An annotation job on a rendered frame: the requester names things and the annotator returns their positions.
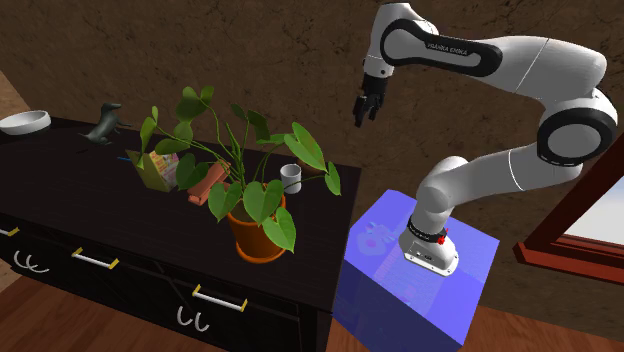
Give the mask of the blue robot stand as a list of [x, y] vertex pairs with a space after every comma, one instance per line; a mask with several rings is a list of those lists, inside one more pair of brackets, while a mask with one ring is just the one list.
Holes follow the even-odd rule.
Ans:
[[333, 316], [370, 352], [457, 352], [499, 245], [449, 219], [456, 271], [443, 277], [413, 264], [398, 239], [415, 205], [415, 199], [388, 190], [349, 232]]

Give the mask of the orange stapler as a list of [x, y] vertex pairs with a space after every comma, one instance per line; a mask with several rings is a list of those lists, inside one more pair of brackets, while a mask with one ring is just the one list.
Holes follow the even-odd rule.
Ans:
[[223, 183], [229, 175], [230, 163], [226, 162], [225, 166], [213, 164], [206, 176], [195, 186], [187, 190], [188, 201], [197, 205], [203, 205], [209, 197], [210, 190], [213, 185]]

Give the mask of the grey dinosaur figure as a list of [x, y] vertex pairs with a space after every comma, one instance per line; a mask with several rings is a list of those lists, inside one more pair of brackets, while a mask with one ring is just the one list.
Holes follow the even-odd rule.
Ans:
[[89, 133], [80, 134], [80, 136], [85, 137], [90, 142], [98, 145], [110, 144], [107, 136], [112, 131], [119, 134], [119, 131], [117, 130], [118, 125], [131, 127], [131, 124], [122, 122], [119, 116], [115, 113], [115, 111], [121, 107], [122, 105], [120, 103], [103, 103], [100, 108], [100, 118], [98, 123], [91, 129]]

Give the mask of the green plant in orange pot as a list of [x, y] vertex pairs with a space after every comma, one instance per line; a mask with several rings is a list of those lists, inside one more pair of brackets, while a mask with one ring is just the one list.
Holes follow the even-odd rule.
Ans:
[[[175, 109], [178, 124], [171, 133], [155, 146], [158, 155], [183, 152], [176, 166], [176, 183], [179, 189], [189, 190], [199, 185], [210, 170], [221, 169], [226, 179], [217, 181], [208, 190], [207, 204], [216, 220], [225, 219], [235, 237], [236, 250], [241, 258], [251, 263], [271, 262], [284, 252], [293, 252], [296, 227], [291, 213], [286, 209], [287, 192], [302, 185], [300, 180], [266, 181], [264, 170], [270, 151], [261, 158], [253, 177], [246, 177], [243, 142], [239, 142], [229, 126], [225, 131], [230, 145], [223, 156], [194, 140], [192, 121], [202, 113], [212, 113], [214, 88], [205, 86], [200, 92], [187, 86]], [[273, 149], [286, 146], [305, 165], [319, 172], [328, 190], [341, 194], [340, 176], [336, 166], [327, 162], [314, 137], [301, 124], [294, 122], [287, 134], [272, 134], [266, 118], [254, 110], [231, 106], [236, 117], [253, 128], [258, 144], [270, 144]]]

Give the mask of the white cup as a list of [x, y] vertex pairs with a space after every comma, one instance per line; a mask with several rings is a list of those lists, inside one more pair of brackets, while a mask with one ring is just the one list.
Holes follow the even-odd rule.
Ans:
[[301, 188], [302, 169], [298, 164], [286, 164], [280, 169], [280, 177], [286, 194], [296, 194]]

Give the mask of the black chest of drawers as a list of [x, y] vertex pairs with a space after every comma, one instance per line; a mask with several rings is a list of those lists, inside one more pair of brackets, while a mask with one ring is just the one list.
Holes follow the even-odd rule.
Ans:
[[22, 237], [43, 280], [231, 352], [325, 352], [360, 172], [340, 166], [286, 198], [293, 252], [253, 264], [226, 220], [182, 191], [148, 189], [126, 150], [132, 130], [91, 144], [84, 122], [0, 133], [0, 229]]

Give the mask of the red framed window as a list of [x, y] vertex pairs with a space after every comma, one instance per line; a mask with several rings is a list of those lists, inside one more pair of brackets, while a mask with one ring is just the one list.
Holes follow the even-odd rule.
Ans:
[[624, 245], [569, 234], [567, 229], [624, 176], [624, 133], [570, 192], [513, 247], [518, 262], [624, 285]]

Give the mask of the white bowl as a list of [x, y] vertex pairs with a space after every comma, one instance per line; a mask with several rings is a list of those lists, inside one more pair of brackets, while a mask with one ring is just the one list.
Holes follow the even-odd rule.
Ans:
[[47, 111], [33, 110], [13, 114], [0, 120], [0, 131], [7, 135], [26, 135], [45, 129], [51, 124]]

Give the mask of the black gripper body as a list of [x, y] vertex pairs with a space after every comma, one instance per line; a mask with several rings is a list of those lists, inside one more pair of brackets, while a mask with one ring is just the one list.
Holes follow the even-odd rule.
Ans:
[[375, 77], [365, 73], [361, 89], [366, 98], [378, 98], [382, 101], [385, 97], [387, 84], [387, 77]]

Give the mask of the yellow box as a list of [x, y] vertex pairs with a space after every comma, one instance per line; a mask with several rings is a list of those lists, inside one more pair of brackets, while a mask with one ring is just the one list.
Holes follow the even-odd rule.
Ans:
[[126, 150], [126, 154], [147, 188], [169, 192], [177, 186], [176, 168], [179, 158], [175, 153], [158, 155], [152, 151], [149, 154], [144, 154], [142, 156], [142, 168], [137, 165], [139, 157], [137, 151]]

